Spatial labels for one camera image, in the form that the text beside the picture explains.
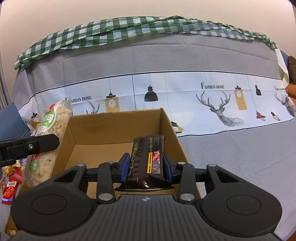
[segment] ribbed black surface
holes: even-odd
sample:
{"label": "ribbed black surface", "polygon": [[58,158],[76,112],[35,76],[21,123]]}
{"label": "ribbed black surface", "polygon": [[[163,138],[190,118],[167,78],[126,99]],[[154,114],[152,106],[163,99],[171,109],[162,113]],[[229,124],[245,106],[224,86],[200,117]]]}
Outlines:
{"label": "ribbed black surface", "polygon": [[113,204],[98,206],[93,216],[76,230],[54,237],[20,231],[12,241],[276,241],[273,234],[241,238],[209,226],[192,205],[171,195],[122,195]]}

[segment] transparent plastic snack bag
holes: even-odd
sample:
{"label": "transparent plastic snack bag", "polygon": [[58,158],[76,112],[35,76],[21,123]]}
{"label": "transparent plastic snack bag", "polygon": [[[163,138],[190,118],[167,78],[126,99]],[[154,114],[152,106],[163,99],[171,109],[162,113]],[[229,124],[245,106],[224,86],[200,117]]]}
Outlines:
{"label": "transparent plastic snack bag", "polygon": [[[36,136],[55,134],[62,142],[69,119],[72,114],[71,98],[51,105],[44,114]],[[31,156],[27,163],[27,185],[37,186],[50,179],[57,158],[57,150],[39,153]]]}

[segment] beige wall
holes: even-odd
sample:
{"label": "beige wall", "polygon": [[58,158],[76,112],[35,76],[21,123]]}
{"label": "beige wall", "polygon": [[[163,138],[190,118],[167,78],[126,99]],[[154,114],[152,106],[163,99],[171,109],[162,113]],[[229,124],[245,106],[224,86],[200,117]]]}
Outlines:
{"label": "beige wall", "polygon": [[296,24],[288,0],[4,0],[0,54],[9,94],[17,55],[41,38],[82,23],[143,15],[180,15],[263,32],[288,55],[296,56]]}

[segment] dark brown plastic package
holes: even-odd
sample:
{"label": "dark brown plastic package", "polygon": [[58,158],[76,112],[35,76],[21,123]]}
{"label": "dark brown plastic package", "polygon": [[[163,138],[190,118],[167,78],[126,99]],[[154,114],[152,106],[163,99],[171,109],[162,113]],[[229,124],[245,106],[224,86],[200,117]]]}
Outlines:
{"label": "dark brown plastic package", "polygon": [[164,139],[163,135],[134,139],[129,173],[117,191],[148,192],[172,188],[163,171]]}

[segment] checkered cloth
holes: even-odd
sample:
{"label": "checkered cloth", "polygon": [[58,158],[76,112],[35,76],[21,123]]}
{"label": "checkered cloth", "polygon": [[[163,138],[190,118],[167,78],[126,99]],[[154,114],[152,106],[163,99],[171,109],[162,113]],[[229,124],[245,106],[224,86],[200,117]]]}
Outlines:
{"label": "checkered cloth", "polygon": [[43,57],[67,49],[104,45],[157,33],[192,33],[243,40],[261,39],[270,48],[277,48],[265,34],[250,32],[229,24],[180,16],[114,18],[78,25],[48,35],[17,57],[15,69],[23,70]]}

